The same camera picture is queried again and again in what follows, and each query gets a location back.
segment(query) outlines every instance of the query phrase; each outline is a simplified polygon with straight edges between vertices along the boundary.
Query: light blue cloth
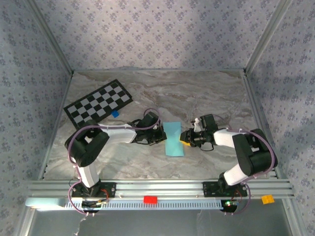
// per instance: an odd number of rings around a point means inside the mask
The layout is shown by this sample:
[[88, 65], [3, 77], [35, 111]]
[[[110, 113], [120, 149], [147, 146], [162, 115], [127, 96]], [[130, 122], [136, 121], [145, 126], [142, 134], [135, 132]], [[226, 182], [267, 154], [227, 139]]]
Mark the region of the light blue cloth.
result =
[[167, 139], [165, 140], [165, 154], [167, 156], [184, 156], [183, 144], [179, 138], [182, 127], [180, 122], [163, 122], [164, 132]]

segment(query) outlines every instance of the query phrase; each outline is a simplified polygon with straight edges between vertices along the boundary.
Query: black mounting plate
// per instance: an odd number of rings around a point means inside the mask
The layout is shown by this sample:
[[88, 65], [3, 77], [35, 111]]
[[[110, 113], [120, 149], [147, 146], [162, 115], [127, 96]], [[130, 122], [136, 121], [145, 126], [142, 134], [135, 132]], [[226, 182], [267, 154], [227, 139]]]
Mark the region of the black mounting plate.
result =
[[[108, 198], [114, 198], [116, 193], [116, 183], [114, 182], [100, 182], [98, 183], [99, 189], [105, 189], [108, 193]], [[91, 196], [87, 193], [86, 188], [83, 186], [82, 183], [77, 184], [74, 186], [72, 191], [73, 198], [90, 198]], [[106, 193], [103, 191], [97, 191], [92, 196], [93, 198], [106, 198]]]
[[203, 182], [202, 187], [203, 187], [203, 196], [205, 198], [209, 198], [209, 197], [230, 197], [230, 198], [232, 198], [233, 195], [235, 194], [236, 190], [238, 190], [242, 194], [242, 197], [247, 196], [247, 190], [243, 189], [245, 187], [241, 186], [240, 184], [232, 186], [231, 188], [225, 190], [224, 193], [219, 191], [220, 188], [219, 188], [217, 181]]

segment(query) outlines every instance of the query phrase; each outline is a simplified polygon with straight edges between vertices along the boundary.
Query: checkerboard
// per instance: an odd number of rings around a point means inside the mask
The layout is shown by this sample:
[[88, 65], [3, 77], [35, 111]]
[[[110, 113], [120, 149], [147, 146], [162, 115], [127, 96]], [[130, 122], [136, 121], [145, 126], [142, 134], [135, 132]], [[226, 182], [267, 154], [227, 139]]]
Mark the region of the checkerboard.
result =
[[73, 125], [79, 129], [86, 121], [100, 122], [112, 111], [117, 111], [132, 102], [129, 92], [118, 80], [113, 80], [94, 92], [64, 108]]

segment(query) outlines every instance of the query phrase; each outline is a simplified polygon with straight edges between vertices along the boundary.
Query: marble table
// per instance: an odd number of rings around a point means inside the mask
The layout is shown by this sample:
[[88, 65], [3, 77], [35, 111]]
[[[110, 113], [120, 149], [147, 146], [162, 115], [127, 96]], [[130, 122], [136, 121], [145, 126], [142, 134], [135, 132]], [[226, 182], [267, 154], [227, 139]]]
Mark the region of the marble table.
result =
[[[182, 130], [190, 128], [190, 121], [206, 114], [224, 118], [220, 127], [254, 129], [250, 104], [238, 72], [219, 71], [106, 71], [75, 73], [64, 106], [76, 101], [100, 86], [118, 79], [133, 96], [133, 102], [119, 110], [117, 118], [109, 116], [101, 124], [124, 124], [142, 118], [148, 107], [158, 108], [162, 121], [180, 121]], [[68, 162], [64, 147], [66, 139], [75, 131], [62, 113], [45, 180], [76, 177]], [[217, 178], [236, 163], [235, 151], [229, 147], [215, 147], [203, 152], [184, 146], [184, 157], [165, 155], [164, 143], [153, 146], [115, 144], [103, 149], [96, 160], [101, 179], [122, 178]]]

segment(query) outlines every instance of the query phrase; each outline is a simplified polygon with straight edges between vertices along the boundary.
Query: patterned wallpaper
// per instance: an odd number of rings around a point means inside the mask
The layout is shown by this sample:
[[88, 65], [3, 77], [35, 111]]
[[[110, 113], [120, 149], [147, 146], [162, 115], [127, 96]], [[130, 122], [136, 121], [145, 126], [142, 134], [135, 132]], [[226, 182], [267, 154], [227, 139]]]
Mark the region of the patterned wallpaper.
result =
[[251, 77], [280, 164], [315, 236], [315, 3], [293, 0]]
[[279, 0], [35, 0], [72, 69], [244, 68]]
[[0, 235], [12, 235], [37, 179], [68, 74], [22, 0], [0, 1]]

